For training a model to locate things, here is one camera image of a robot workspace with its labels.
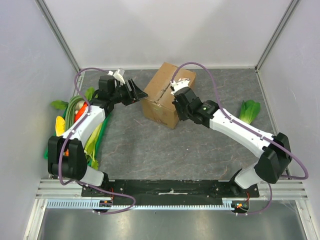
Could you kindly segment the aluminium frame post right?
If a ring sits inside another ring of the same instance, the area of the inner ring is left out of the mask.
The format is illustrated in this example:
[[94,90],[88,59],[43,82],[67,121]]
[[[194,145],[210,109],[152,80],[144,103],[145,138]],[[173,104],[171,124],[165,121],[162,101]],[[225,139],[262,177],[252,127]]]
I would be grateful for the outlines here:
[[300,0],[291,0],[289,2],[289,5],[285,9],[266,47],[264,48],[260,58],[258,59],[257,64],[254,67],[256,73],[258,73],[261,70],[262,66],[264,65],[265,61],[267,60],[268,56],[273,50],[276,42],[280,38],[282,32],[284,31],[285,27],[287,26],[287,23],[290,21],[292,15],[294,14],[300,2],[301,2]]

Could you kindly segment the aluminium frame post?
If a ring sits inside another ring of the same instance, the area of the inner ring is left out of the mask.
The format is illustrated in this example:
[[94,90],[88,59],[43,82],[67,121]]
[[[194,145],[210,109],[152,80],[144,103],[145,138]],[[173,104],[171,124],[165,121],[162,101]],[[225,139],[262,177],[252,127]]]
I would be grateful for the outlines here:
[[80,65],[78,64],[75,56],[73,55],[62,31],[60,30],[53,14],[51,13],[47,3],[45,0],[35,0],[38,8],[40,9],[41,13],[43,14],[46,22],[48,23],[51,31],[53,32],[55,38],[57,39],[58,43],[60,44],[63,52],[65,53],[66,57],[68,58],[70,64],[72,65],[73,69],[78,72],[81,70]]
[[291,0],[289,2],[289,5],[285,9],[266,47],[264,48],[260,58],[258,59],[257,64],[254,67],[256,73],[258,73],[261,70],[262,66],[264,65],[265,61],[267,60],[268,56],[273,50],[276,42],[280,38],[282,32],[284,31],[285,27],[287,26],[287,23],[290,21],[292,15],[294,14],[300,2],[301,2],[300,0]]

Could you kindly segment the aluminium frame post left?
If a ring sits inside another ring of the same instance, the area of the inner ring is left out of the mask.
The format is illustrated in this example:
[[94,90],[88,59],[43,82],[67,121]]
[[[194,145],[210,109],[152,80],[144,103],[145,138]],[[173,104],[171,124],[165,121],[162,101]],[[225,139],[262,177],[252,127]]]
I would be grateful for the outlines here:
[[72,65],[73,69],[78,72],[81,70],[80,65],[78,64],[75,56],[73,55],[62,31],[60,30],[53,14],[51,13],[47,3],[45,0],[35,0],[38,8],[40,9],[41,13],[43,14],[46,22],[48,23],[51,31],[53,32],[55,38],[57,39],[58,43],[60,44],[63,52],[65,53],[66,57],[68,58],[70,64]]

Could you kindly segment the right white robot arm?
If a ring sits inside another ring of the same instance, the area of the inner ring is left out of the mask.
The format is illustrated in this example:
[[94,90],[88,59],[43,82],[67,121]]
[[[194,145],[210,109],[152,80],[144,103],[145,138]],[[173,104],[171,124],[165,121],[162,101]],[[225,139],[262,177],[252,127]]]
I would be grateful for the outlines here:
[[289,139],[285,134],[273,135],[259,130],[234,117],[212,100],[202,102],[189,87],[172,91],[171,94],[179,120],[191,120],[218,131],[258,158],[256,163],[240,169],[232,177],[229,191],[233,196],[242,196],[249,187],[262,181],[275,184],[292,161],[288,154]]

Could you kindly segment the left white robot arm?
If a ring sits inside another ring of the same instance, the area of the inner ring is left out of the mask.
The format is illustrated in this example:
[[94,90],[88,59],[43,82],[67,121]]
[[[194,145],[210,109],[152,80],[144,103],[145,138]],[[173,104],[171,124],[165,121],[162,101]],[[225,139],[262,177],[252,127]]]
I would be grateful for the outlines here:
[[48,140],[48,173],[59,178],[67,178],[92,185],[92,191],[99,197],[110,191],[108,175],[88,166],[85,145],[94,130],[113,111],[116,104],[131,105],[148,97],[130,78],[121,82],[111,75],[103,75],[98,80],[90,106],[82,116],[62,136],[52,136]]

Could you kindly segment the yellow corn toy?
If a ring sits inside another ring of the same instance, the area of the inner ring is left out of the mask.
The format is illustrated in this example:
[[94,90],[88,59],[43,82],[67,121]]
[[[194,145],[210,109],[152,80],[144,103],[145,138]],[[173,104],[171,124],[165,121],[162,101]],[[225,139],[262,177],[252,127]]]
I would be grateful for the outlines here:
[[57,116],[55,119],[55,134],[60,137],[64,134],[66,128],[66,121],[62,116]]

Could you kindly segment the brown cardboard express box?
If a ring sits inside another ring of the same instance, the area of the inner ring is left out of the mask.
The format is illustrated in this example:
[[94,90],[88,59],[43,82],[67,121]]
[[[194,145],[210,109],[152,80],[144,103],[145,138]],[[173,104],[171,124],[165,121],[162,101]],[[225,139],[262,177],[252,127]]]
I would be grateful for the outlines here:
[[141,101],[143,115],[146,118],[170,129],[174,129],[179,121],[170,88],[172,76],[177,68],[164,62],[144,89],[148,97]]

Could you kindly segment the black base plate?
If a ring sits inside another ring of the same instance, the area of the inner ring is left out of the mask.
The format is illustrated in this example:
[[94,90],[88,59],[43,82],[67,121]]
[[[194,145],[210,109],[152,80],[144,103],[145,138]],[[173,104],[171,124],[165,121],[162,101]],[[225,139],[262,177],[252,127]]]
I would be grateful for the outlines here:
[[258,186],[241,189],[229,181],[116,179],[107,184],[108,191],[132,196],[137,205],[209,205],[221,204],[223,198],[260,196]]

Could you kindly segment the green bok choy leaf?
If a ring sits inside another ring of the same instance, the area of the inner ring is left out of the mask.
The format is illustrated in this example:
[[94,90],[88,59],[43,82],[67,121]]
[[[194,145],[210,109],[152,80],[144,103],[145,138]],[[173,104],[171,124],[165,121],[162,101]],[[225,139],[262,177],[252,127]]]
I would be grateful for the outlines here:
[[239,119],[247,124],[251,124],[261,110],[261,104],[259,102],[255,102],[254,100],[250,99],[247,101],[242,101],[240,107],[240,114]]

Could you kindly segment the orange carrot toy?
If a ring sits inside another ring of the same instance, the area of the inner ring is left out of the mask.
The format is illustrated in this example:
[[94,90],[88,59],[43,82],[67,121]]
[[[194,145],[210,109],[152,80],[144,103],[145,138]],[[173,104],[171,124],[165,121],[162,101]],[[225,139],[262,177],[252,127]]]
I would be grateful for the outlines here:
[[76,122],[85,112],[87,108],[87,103],[85,101],[79,101],[75,106],[74,111],[74,122]]

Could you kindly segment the green bean bundle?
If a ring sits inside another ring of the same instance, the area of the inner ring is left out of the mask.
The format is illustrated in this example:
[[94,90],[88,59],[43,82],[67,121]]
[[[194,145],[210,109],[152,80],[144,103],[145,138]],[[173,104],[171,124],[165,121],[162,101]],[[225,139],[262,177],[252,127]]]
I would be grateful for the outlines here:
[[75,111],[76,111],[76,105],[83,101],[83,97],[81,95],[73,96],[66,108],[66,115],[65,115],[65,128],[64,130],[67,131],[75,122]]

